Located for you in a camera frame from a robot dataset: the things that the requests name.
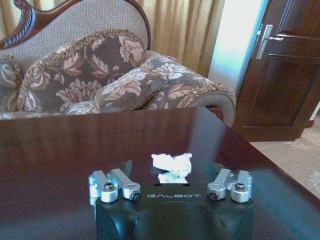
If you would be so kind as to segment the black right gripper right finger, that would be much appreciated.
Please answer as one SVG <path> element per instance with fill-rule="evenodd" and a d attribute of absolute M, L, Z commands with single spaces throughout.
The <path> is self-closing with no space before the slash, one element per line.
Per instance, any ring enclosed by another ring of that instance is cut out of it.
<path fill-rule="evenodd" d="M 202 162 L 204 173 L 209 177 L 207 197 L 212 201 L 226 198 L 227 193 L 235 203 L 246 203 L 252 198 L 253 179 L 246 170 L 232 173 L 220 163 Z"/>

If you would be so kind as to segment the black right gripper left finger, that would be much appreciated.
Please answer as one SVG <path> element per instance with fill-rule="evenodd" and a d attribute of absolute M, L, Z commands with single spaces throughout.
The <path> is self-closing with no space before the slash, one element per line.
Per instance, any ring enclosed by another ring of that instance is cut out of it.
<path fill-rule="evenodd" d="M 88 177 L 90 203 L 98 198 L 104 203 L 113 203 L 119 198 L 119 190 L 126 200 L 137 201 L 141 197 L 141 185 L 133 182 L 120 168 L 107 173 L 96 170 Z"/>

